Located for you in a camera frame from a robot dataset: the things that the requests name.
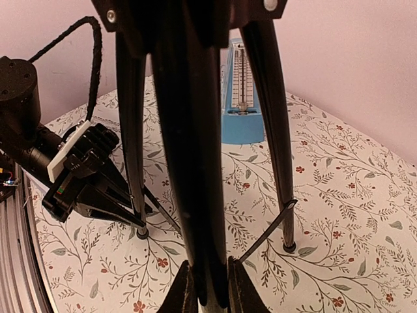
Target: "red flower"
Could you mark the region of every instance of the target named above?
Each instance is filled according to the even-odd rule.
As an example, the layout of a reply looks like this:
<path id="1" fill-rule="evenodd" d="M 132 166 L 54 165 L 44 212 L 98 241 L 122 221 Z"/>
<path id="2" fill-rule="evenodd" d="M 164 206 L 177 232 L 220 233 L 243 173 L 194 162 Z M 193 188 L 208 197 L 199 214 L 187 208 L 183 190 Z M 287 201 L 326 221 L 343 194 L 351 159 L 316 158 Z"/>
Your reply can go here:
<path id="1" fill-rule="evenodd" d="M 166 258 L 164 258 L 164 259 L 158 258 L 156 260 L 158 261 L 158 266 L 160 266 L 160 267 L 164 268 L 165 266 L 168 265 L 168 261 L 167 261 Z"/>
<path id="2" fill-rule="evenodd" d="M 392 297 L 392 293 L 387 293 L 385 299 L 388 301 L 388 303 L 394 301 L 394 298 Z"/>
<path id="3" fill-rule="evenodd" d="M 133 312 L 143 313 L 144 308 L 145 305 L 141 301 L 138 301 L 133 304 Z"/>
<path id="4" fill-rule="evenodd" d="M 334 237 L 334 239 L 339 239 L 339 237 L 341 237 L 341 232 L 333 231 L 333 237 Z"/>
<path id="5" fill-rule="evenodd" d="M 295 168 L 295 170 L 298 172 L 298 173 L 302 173 L 303 171 L 305 171 L 306 169 L 305 168 L 303 168 L 302 166 L 297 166 L 296 168 Z"/>
<path id="6" fill-rule="evenodd" d="M 333 298 L 332 301 L 333 301 L 333 304 L 336 308 L 337 307 L 341 308 L 341 306 L 345 303 L 341 297 L 338 297 L 337 299 Z"/>

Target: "metronome scale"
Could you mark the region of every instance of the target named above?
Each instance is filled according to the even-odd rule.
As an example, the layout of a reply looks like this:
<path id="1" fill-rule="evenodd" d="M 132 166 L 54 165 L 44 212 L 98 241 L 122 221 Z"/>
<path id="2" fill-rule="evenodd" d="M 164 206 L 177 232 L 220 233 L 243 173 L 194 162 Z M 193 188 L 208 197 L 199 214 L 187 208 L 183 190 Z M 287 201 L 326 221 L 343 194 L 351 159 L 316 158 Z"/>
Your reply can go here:
<path id="1" fill-rule="evenodd" d="M 259 99 L 242 39 L 230 41 L 222 90 L 222 142 L 247 144 L 264 140 Z"/>

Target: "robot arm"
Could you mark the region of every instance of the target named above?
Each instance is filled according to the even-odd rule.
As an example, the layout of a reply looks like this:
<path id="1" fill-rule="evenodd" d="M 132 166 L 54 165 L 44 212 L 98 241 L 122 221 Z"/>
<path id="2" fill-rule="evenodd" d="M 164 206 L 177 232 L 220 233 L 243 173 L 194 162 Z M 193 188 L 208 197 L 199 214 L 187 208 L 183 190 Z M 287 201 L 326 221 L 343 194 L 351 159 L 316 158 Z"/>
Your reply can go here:
<path id="1" fill-rule="evenodd" d="M 89 118 L 68 140 L 39 124 L 36 69 L 28 61 L 0 59 L 0 149 L 50 188 L 43 204 L 62 222 L 74 210 L 132 225 L 145 239 L 149 234 L 145 217 L 151 210 L 145 196 L 150 199 L 181 231 L 188 255 L 159 312 L 198 312 L 197 300 L 204 312 L 268 312 L 242 262 L 280 222 L 284 250 L 295 249 L 289 123 L 272 22 L 283 14 L 286 0 L 93 0 L 93 4 L 106 30 L 116 32 L 128 182 L 108 157 L 118 137 L 103 125 L 89 124 L 96 100 L 91 94 Z M 281 212 L 240 260 L 226 255 L 220 159 L 220 48 L 227 47 L 231 28 L 240 29 L 250 60 Z M 181 230 L 143 183 L 141 121 L 148 53 Z"/>

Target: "floral tablecloth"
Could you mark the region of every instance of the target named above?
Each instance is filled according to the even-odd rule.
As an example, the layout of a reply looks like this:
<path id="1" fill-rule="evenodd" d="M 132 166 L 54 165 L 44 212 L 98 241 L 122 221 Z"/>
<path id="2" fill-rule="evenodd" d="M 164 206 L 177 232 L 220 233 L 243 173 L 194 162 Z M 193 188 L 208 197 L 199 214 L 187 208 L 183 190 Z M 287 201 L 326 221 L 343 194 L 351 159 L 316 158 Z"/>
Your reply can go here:
<path id="1" fill-rule="evenodd" d="M 146 185 L 176 216 L 152 78 L 145 88 Z M 245 266 L 271 312 L 417 312 L 417 174 L 414 166 L 308 101 L 287 95 L 291 119 L 297 250 L 276 230 Z M 59 134 L 82 106 L 48 126 Z M 98 101 L 94 122 L 119 132 L 117 95 Z M 124 171 L 119 147 L 113 160 Z M 239 256 L 278 213 L 266 142 L 223 145 L 228 253 Z M 61 224 L 33 185 L 38 238 L 60 312 L 156 312 L 185 259 L 160 214 L 150 237 L 72 213 Z"/>

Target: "thin black rod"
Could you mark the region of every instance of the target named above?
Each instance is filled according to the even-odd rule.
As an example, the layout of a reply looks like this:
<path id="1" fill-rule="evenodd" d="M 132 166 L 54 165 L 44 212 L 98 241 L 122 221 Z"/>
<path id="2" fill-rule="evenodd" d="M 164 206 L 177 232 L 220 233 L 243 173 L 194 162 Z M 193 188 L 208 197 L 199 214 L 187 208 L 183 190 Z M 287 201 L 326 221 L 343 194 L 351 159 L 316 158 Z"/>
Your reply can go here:
<path id="1" fill-rule="evenodd" d="M 143 184 L 143 91 L 146 57 L 130 56 L 123 34 L 116 34 L 117 95 L 124 163 L 134 213 L 146 223 Z M 146 227 L 137 229 L 139 238 L 146 238 Z"/>
<path id="2" fill-rule="evenodd" d="M 184 1 L 167 1 L 152 67 L 169 176 L 204 312 L 229 295 L 223 211 L 220 51 L 204 48 Z"/>
<path id="3" fill-rule="evenodd" d="M 259 248 L 261 244 L 266 240 L 266 238 L 269 237 L 271 233 L 274 232 L 274 230 L 282 223 L 284 218 L 289 214 L 293 214 L 294 205 L 296 203 L 296 200 L 293 200 L 290 202 L 290 205 L 287 206 L 284 210 L 282 210 L 278 216 L 275 218 L 275 220 L 268 226 L 268 228 L 263 232 L 263 234 L 252 244 L 252 246 L 247 249 L 247 251 L 239 258 L 240 262 L 245 262 L 246 259 L 248 259 L 252 253 L 256 251 L 256 249 Z"/>
<path id="4" fill-rule="evenodd" d="M 293 164 L 285 86 L 272 20 L 240 29 L 252 68 L 271 153 L 280 211 L 293 199 Z M 295 248 L 294 214 L 283 221 L 284 245 Z"/>
<path id="5" fill-rule="evenodd" d="M 158 199 L 152 194 L 152 192 L 145 186 L 145 195 L 152 202 L 152 204 L 158 209 L 161 215 L 167 220 L 167 222 L 179 233 L 181 234 L 180 226 L 175 222 L 175 220 L 169 215 L 169 213 L 164 209 L 164 207 L 159 203 Z"/>

